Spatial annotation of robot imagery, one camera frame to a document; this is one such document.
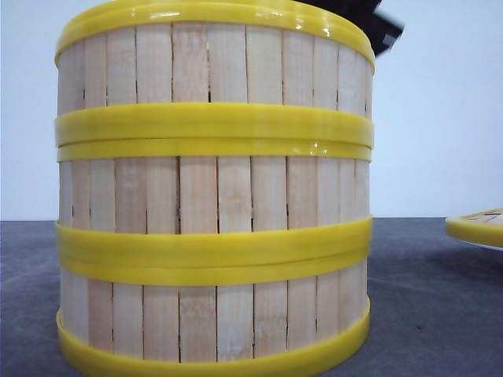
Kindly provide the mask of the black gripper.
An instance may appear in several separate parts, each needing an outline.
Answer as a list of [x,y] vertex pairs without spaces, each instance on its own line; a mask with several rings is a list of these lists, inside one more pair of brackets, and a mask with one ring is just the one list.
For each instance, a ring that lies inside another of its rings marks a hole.
[[328,1],[328,9],[364,31],[376,56],[389,50],[403,33],[404,26],[377,12],[378,0]]

